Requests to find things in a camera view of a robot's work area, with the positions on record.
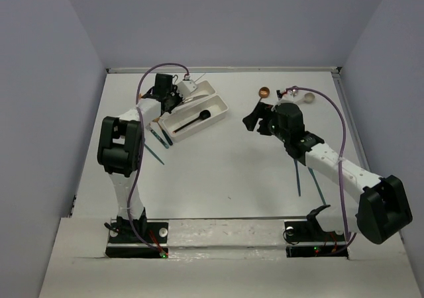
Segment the pink handled steak knife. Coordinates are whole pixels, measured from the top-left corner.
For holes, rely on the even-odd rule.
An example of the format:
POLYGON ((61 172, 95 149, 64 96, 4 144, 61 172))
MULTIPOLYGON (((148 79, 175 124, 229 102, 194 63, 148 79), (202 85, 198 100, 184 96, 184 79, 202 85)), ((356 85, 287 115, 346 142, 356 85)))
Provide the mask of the pink handled steak knife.
POLYGON ((209 96, 208 94, 194 95, 194 96, 191 96, 191 97, 188 97, 188 98, 184 99, 181 102, 181 104, 182 105, 185 105, 186 103, 189 103, 189 102, 192 102, 192 101, 196 101, 196 100, 199 100, 199 99, 208 97, 208 96, 209 96))

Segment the black measuring spoon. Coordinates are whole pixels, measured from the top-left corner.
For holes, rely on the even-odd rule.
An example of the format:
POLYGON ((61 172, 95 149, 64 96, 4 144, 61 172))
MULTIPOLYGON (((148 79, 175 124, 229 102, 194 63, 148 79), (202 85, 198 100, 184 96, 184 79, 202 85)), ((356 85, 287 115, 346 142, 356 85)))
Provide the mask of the black measuring spoon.
POLYGON ((197 122, 197 121, 204 121, 204 120, 208 119, 210 116, 211 116, 211 112, 210 112, 209 110, 207 110, 207 109, 206 109, 206 110, 203 110, 203 111, 201 111, 201 112, 199 113, 199 115, 198 115, 195 119, 193 119, 193 120, 191 120, 190 122, 188 122, 188 123, 186 123, 186 124, 184 124, 184 125, 180 126, 180 127, 179 127, 179 128, 177 128, 176 130, 174 130, 174 131, 173 131, 173 133, 177 133, 177 132, 179 132, 179 131, 183 130, 184 128, 186 128, 186 127, 188 127, 188 126, 192 125, 193 123, 195 123, 195 122, 197 122))

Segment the steel knife teal handle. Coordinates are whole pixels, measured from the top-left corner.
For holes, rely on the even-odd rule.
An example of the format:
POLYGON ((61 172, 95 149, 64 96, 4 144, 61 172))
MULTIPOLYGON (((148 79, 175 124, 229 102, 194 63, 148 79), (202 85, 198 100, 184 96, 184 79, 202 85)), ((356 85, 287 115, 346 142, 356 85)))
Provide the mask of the steel knife teal handle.
POLYGON ((153 128, 150 128, 149 131, 161 143, 161 145, 165 147, 165 149, 169 148, 168 143, 153 128))

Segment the teal plastic spoon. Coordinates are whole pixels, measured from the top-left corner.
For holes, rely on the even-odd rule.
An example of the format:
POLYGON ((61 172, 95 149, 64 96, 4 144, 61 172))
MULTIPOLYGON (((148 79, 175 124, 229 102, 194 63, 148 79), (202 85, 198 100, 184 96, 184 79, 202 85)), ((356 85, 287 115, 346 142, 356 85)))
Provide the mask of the teal plastic spoon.
POLYGON ((155 153, 155 151, 153 151, 153 149, 151 149, 146 143, 144 143, 144 148, 148 150, 148 152, 163 166, 165 165, 165 163, 163 162, 163 160, 159 157, 159 155, 157 155, 157 153, 155 153))

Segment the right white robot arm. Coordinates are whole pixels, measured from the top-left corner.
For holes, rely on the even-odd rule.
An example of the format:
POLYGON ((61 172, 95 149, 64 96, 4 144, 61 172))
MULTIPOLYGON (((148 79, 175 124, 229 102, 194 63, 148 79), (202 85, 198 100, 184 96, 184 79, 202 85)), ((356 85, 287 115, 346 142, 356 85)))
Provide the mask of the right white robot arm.
POLYGON ((342 206, 340 218, 328 205, 312 210, 305 223, 306 235, 311 239, 342 230, 382 244, 412 222, 402 181, 394 175, 373 174, 344 159, 322 138, 305 129, 303 114, 295 103, 258 103, 242 122, 249 131, 275 136, 290 157, 336 183, 343 195, 350 195, 356 202, 353 209, 342 206))

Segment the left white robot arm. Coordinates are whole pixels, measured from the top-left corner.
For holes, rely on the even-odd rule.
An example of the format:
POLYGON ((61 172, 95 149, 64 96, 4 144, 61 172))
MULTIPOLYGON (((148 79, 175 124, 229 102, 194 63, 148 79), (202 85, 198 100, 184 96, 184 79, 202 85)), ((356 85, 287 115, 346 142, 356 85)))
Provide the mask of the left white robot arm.
POLYGON ((134 108, 101 123, 97 161, 112 181, 117 198, 116 230, 138 242, 146 236, 147 218, 138 189, 145 145, 145 128, 164 113, 171 113, 196 89, 187 74, 179 83, 168 74, 156 74, 145 93, 139 87, 134 108))

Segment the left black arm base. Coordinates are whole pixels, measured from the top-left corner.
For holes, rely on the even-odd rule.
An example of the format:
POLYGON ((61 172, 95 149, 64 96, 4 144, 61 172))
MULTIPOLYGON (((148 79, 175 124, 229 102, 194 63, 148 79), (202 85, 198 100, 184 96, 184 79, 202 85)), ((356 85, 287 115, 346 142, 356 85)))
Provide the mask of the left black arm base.
POLYGON ((122 218, 111 219, 104 223, 108 230, 105 255, 108 258, 168 258, 168 221, 151 221, 143 217, 134 220, 134 227, 142 242, 131 227, 129 221, 122 218))

